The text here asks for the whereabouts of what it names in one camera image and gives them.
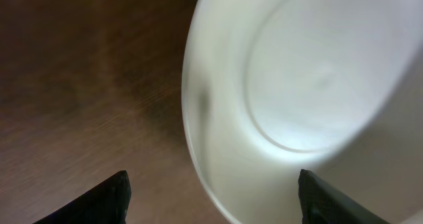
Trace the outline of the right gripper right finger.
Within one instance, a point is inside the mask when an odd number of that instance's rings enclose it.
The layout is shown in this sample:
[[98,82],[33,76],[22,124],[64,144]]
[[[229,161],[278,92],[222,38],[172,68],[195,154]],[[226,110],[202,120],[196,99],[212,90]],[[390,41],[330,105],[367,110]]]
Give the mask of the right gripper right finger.
[[298,196],[303,224],[388,224],[310,170],[301,170]]

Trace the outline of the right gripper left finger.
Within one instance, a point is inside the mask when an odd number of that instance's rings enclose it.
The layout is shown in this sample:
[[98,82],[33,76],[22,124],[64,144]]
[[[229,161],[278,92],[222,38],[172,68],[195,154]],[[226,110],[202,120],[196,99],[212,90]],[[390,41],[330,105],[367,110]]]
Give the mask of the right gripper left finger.
[[125,224],[131,194],[121,170],[34,224]]

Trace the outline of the cream bowl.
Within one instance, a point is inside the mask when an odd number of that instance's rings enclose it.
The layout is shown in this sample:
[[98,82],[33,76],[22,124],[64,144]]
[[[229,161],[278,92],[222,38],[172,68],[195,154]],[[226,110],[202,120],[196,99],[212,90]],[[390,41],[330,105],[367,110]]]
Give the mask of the cream bowl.
[[231,223],[300,223],[303,169],[422,222],[422,0],[198,0],[182,116]]

